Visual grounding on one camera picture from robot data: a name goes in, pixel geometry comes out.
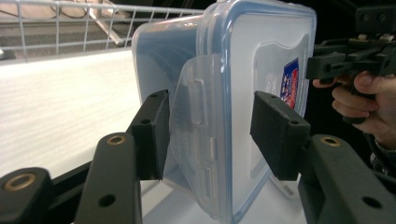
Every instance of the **plastic food container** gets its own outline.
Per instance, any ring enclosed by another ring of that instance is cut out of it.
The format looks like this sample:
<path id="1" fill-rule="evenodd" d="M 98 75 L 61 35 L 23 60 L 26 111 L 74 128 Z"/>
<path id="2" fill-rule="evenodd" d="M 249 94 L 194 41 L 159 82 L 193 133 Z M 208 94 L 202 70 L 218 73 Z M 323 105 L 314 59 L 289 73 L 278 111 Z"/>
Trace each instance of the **plastic food container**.
<path id="1" fill-rule="evenodd" d="M 237 223 L 271 171 L 249 134 L 254 91 L 304 114 L 316 14 L 278 1 L 226 1 L 203 15 L 140 26 L 140 97 L 170 91 L 164 181 L 221 223 Z"/>

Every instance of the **finger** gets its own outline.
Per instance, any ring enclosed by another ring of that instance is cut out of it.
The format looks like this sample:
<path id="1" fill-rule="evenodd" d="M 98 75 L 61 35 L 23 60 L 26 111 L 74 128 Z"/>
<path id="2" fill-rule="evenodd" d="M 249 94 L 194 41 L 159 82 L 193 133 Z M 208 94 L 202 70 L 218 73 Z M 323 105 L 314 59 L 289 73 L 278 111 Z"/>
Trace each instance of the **finger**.
<path id="1" fill-rule="evenodd" d="M 355 77 L 355 88 L 365 94 L 396 94 L 396 78 L 394 76 L 376 77 L 369 72 L 361 72 Z"/>
<path id="2" fill-rule="evenodd" d="M 332 91 L 332 97 L 334 97 L 334 100 L 337 102 L 337 104 L 344 105 L 356 111 L 372 112 L 378 109 L 378 104 L 376 101 L 363 96 L 352 95 L 348 89 L 348 86 L 335 88 Z"/>
<path id="3" fill-rule="evenodd" d="M 316 87 L 316 88 L 329 88 L 329 87 L 331 87 L 333 84 L 334 84 L 335 82 L 333 82 L 333 83 L 327 83 L 327 84 L 322 84 L 322 83 L 320 83 L 320 80 L 319 79 L 314 79 L 313 81 L 312 81 L 312 84 L 314 85 L 314 87 Z"/>
<path id="4" fill-rule="evenodd" d="M 355 128 L 376 136 L 382 135 L 389 131 L 390 127 L 376 113 L 370 114 L 362 124 L 353 124 Z"/>
<path id="5" fill-rule="evenodd" d="M 338 101 L 332 102 L 332 108 L 334 108 L 342 116 L 348 118 L 368 118 L 370 116 L 370 112 L 368 111 L 357 110 L 347 105 L 343 105 Z"/>
<path id="6" fill-rule="evenodd" d="M 312 82 L 312 84 L 314 85 L 314 87 L 316 88 L 329 88 L 332 85 L 334 85 L 335 83 L 341 83 L 341 84 L 350 84 L 352 82 L 352 77 L 348 76 L 348 75 L 341 75 L 339 77 L 335 77 L 331 83 L 323 83 L 321 82 L 320 79 L 314 79 L 314 81 Z"/>

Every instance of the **metal wire rack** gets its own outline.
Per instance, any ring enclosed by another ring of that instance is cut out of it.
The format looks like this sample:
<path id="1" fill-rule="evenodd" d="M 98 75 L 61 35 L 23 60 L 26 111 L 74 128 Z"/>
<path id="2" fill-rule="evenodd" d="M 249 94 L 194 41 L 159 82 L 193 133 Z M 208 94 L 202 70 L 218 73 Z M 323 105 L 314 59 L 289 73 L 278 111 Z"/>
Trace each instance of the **metal wire rack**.
<path id="1" fill-rule="evenodd" d="M 5 59 L 28 60 L 127 48 L 134 30 L 145 22 L 202 13 L 186 8 L 115 5 L 107 0 L 0 0 L 0 49 Z"/>

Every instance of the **sticker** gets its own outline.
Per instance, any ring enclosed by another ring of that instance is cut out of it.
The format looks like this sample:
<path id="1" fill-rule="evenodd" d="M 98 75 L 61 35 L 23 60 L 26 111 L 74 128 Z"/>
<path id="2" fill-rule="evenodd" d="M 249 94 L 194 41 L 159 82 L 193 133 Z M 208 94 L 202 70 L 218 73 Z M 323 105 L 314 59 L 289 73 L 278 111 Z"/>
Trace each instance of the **sticker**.
<path id="1" fill-rule="evenodd" d="M 298 58 L 284 67 L 280 98 L 294 109 L 297 100 Z"/>

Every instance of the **human hand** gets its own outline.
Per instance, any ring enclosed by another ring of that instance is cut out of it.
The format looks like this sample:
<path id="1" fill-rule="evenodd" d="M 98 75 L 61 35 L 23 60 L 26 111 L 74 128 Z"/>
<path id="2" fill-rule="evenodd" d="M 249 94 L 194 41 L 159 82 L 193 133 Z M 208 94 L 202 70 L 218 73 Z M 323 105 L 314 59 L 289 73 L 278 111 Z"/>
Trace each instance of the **human hand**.
<path id="1" fill-rule="evenodd" d="M 374 94 L 375 98 L 350 93 L 351 78 L 340 76 L 335 82 L 343 85 L 332 91 L 332 107 L 341 115 L 349 118 L 366 118 L 362 124 L 353 124 L 364 133 L 372 134 L 384 148 L 396 149 L 396 78 L 394 75 L 376 77 L 369 72 L 361 72 L 354 79 L 357 91 Z M 314 80 L 317 88 L 327 88 L 332 84 L 320 84 Z"/>

